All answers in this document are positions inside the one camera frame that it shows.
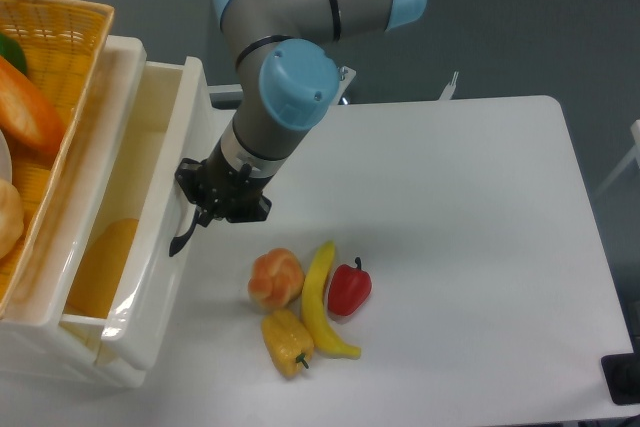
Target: red bell pepper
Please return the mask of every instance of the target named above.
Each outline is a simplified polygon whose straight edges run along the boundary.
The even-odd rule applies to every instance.
[[[356,266],[342,264],[336,269],[331,286],[327,308],[329,312],[347,316],[353,314],[371,293],[371,277],[362,270],[362,261],[356,257]]]

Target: yellow bell pepper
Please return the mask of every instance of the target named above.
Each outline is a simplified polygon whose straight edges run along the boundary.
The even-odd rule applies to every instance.
[[[331,271],[336,248],[327,242],[316,252],[302,287],[302,323],[318,350],[333,357],[360,357],[360,347],[345,343],[331,328],[324,310],[324,289]]]
[[[295,376],[313,355],[313,339],[298,318],[287,309],[276,310],[262,320],[262,336],[271,360],[285,377]]]

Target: pepper stem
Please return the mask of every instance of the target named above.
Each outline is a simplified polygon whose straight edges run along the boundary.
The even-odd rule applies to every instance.
[[[309,364],[307,364],[307,361],[304,359],[305,355],[307,355],[307,354],[302,352],[298,357],[296,357],[296,363],[302,363],[302,365],[304,365],[304,368],[308,369],[309,368]]]

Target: orange object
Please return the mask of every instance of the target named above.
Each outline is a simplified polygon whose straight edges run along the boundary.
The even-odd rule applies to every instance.
[[[303,284],[304,272],[296,256],[278,248],[256,259],[248,290],[260,307],[276,310],[295,300]]]
[[[66,126],[42,92],[0,57],[0,126],[44,154],[58,153]]]

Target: white container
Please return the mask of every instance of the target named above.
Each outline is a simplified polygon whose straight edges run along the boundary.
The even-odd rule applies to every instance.
[[[0,321],[0,371],[133,387],[155,363],[190,247],[168,256],[192,211],[173,174],[215,139],[201,62],[145,59],[138,40],[109,37],[33,260]],[[76,276],[87,247],[123,218],[139,220],[124,270],[84,265]],[[108,314],[69,305],[78,279],[89,299],[113,296]]]

